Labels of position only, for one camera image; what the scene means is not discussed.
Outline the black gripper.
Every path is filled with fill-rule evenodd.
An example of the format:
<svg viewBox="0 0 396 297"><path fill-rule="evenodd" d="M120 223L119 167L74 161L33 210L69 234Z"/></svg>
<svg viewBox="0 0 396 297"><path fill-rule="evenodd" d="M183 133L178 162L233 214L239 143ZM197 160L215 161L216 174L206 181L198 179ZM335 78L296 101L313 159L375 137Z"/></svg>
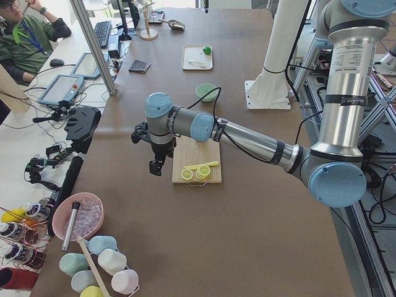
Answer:
<svg viewBox="0 0 396 297"><path fill-rule="evenodd" d="M158 136L150 132L147 122L142 122L134 128L131 140L134 144L143 140L151 145L155 159L149 161L149 172L155 176L161 176L162 162L167 157L173 158L176 137L170 133Z"/></svg>

